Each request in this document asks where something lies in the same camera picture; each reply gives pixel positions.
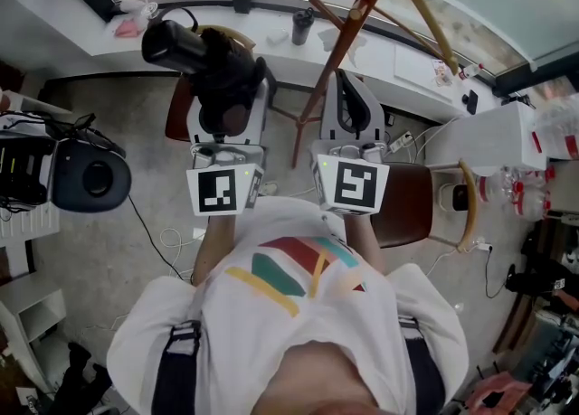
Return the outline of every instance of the floor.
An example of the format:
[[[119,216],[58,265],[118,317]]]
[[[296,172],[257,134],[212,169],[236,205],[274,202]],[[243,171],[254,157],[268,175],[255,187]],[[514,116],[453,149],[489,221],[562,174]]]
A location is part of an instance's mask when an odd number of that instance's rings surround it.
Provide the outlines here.
[[[166,113],[176,80],[174,78],[125,78],[78,80],[56,91],[52,102],[72,106],[73,115],[89,112],[97,115],[96,128],[123,146],[133,175],[131,195],[153,239],[166,257],[173,260],[176,249],[164,248],[159,233],[166,227],[181,232],[183,242],[192,239],[194,228],[206,224],[193,216],[185,170],[191,166],[189,144],[170,140],[164,135]],[[308,95],[280,90],[274,104],[300,111]],[[393,139],[406,130],[418,136],[428,126],[412,118],[397,115],[388,129]],[[268,149],[266,181],[279,183],[279,194],[290,195],[313,187],[308,168],[307,147],[302,147],[299,165],[290,170],[290,151],[295,128],[283,116],[268,112],[263,144]],[[318,125],[306,127],[303,143],[318,135]],[[391,161],[409,160],[414,149],[401,149],[390,155]],[[447,179],[437,176],[437,182]],[[314,201],[315,193],[300,196]],[[464,227],[464,214],[443,212],[435,205],[432,232],[458,240]],[[117,210],[102,214],[62,213],[61,231],[34,241],[36,266],[62,287],[67,318],[64,333],[83,343],[93,359],[105,363],[113,332],[153,278],[167,275],[169,268],[153,251],[143,226],[129,202]],[[527,223],[500,208],[483,207],[477,236],[493,245],[489,261],[489,293],[501,287],[508,266],[521,265],[518,253],[527,233]],[[166,234],[167,244],[176,244],[173,232]],[[183,247],[176,264],[179,270],[193,267],[199,241]],[[384,250],[387,262],[399,266],[417,263],[425,272],[449,247],[425,240],[400,248]],[[485,296],[485,261],[487,253],[442,258],[431,274],[432,283],[460,314],[470,350],[471,374],[476,365],[492,362],[491,348],[502,329],[514,300],[503,290],[495,299]],[[110,391],[112,401],[118,399]],[[126,405],[117,401],[124,410]]]

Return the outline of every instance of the clear plastic container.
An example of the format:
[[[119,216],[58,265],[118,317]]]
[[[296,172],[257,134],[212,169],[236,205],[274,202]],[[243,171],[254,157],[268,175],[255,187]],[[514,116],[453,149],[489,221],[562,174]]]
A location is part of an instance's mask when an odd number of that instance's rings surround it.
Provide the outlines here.
[[[551,202],[549,192],[540,188],[528,188],[517,196],[514,204],[515,213],[529,222],[538,222],[545,218]]]
[[[558,159],[579,159],[579,95],[543,113],[532,138],[539,153]]]
[[[482,70],[484,69],[484,66],[482,66],[482,63],[476,64],[470,64],[469,66],[467,66],[464,70],[462,70],[461,72],[459,72],[459,77],[461,79],[468,79],[468,78],[473,78],[474,76],[478,76]]]
[[[525,187],[545,188],[546,185],[555,179],[555,167],[550,165],[545,171],[528,171],[518,169],[518,180]]]
[[[518,173],[509,168],[503,168],[489,177],[477,178],[477,195],[484,203],[513,203],[524,188],[518,181]]]

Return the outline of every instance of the plastic bag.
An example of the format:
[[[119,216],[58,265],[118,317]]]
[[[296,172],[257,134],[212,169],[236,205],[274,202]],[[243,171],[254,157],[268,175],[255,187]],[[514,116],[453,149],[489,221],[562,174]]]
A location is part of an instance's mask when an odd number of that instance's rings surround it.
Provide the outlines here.
[[[558,99],[535,123],[533,140],[539,153],[579,159],[579,94]]]
[[[337,37],[339,35],[340,30],[337,28],[329,28],[325,31],[322,31],[321,33],[318,33],[318,37],[324,43],[324,52],[330,52],[334,48],[334,45],[336,45]],[[347,56],[354,66],[356,66],[356,50],[358,47],[364,47],[365,43],[365,37],[357,35],[347,51]]]
[[[148,0],[120,0],[119,8],[122,12],[132,17],[124,20],[115,30],[117,37],[137,37],[147,29],[148,20],[157,12],[157,2],[149,3]]]

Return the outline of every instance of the wooden chair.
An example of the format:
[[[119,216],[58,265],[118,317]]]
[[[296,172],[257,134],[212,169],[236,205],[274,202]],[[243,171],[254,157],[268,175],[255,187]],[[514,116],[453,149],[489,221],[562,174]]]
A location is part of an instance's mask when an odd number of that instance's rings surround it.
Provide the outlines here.
[[[430,238],[465,252],[475,231],[479,211],[476,184],[472,172],[462,161],[462,171],[469,198],[469,211],[462,237],[458,242],[431,235],[432,174],[450,167],[427,167],[405,163],[391,163],[388,182],[378,214],[372,216],[372,226],[380,248],[392,248]]]

